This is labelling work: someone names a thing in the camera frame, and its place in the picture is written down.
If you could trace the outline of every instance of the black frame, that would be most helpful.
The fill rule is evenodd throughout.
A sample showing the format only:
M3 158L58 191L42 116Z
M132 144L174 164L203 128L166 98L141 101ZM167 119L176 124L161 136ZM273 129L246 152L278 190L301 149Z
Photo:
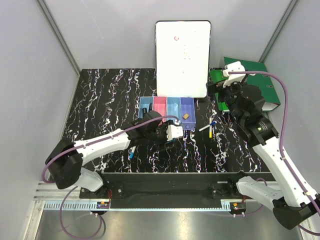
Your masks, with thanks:
M103 173L112 192L112 209L208 209L220 208L221 198L211 187L228 181L237 172L219 173ZM248 172L253 179L275 181L270 172ZM96 199L87 189L81 199Z

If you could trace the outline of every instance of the blue bin compartment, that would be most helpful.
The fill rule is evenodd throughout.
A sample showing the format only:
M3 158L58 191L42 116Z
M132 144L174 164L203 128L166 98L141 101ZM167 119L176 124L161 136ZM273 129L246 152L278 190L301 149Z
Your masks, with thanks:
M140 104L139 104L139 112L138 112L138 118L142 119L142 109L146 108L147 113L149 112L149 106L150 104L154 103L154 97L153 96L142 96L140 97Z
M166 106L166 114L167 115L173 115L179 118L179 121L181 122L181 109L180 109L180 97L168 97L166 100L167 106ZM173 122L176 121L175 118L168 118L168 120L173 120Z
M192 97L181 97L181 125L184 130L193 130L196 127L195 101ZM184 119L183 116L188 114L189 117Z

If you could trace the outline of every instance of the black marble table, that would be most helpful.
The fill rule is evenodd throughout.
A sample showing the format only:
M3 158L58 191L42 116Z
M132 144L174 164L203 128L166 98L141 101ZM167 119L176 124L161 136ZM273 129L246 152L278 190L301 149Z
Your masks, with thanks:
M156 96L156 71L141 69L83 69L64 129L64 137L74 141L108 134L138 117L139 100ZM146 141L133 159L128 149L112 152L85 167L105 173L221 173L269 172L259 156L240 139L229 113L221 113L215 101L195 102L195 130L185 130L177 147L156 151ZM198 129L217 124L213 138Z

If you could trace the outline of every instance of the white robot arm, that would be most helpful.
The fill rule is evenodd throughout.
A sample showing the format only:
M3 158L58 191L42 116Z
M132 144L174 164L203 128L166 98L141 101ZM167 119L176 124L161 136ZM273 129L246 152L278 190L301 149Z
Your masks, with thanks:
M262 114L265 99L260 89L244 82L245 76L253 73L270 75L284 85L271 73L245 71L238 61L225 66L222 71L228 79L207 84L208 95L213 97L218 93L219 101L226 103L235 119L239 135L262 158L280 190L267 187L243 172L230 179L227 190L234 196L241 194L263 204L273 211L280 224L292 229L317 212L320 196L303 178L284 149L281 154L279 134Z
M178 122L168 120L160 124L163 118L172 117L176 118L161 116L158 112L150 111L142 119L138 118L106 135L75 142L63 138L45 161L46 168L42 172L42 179L45 170L48 169L58 189L75 185L101 197L105 195L108 184L99 173L83 166L108 153L143 144L145 139L154 141L159 150L172 148L175 139L184 136L183 128Z

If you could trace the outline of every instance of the gray floor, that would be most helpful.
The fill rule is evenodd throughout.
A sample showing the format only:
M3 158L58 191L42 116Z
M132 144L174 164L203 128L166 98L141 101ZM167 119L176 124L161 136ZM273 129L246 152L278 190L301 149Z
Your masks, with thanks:
M251 211L257 208L250 204ZM64 211L64 225L68 225L83 211ZM114 212L103 215L103 229L95 239L102 240L301 240L300 231L287 230L264 208L254 216L218 217L206 212ZM95 232L99 220L85 216L67 229L77 237ZM45 210L37 233L37 240L69 240L60 227L59 212Z

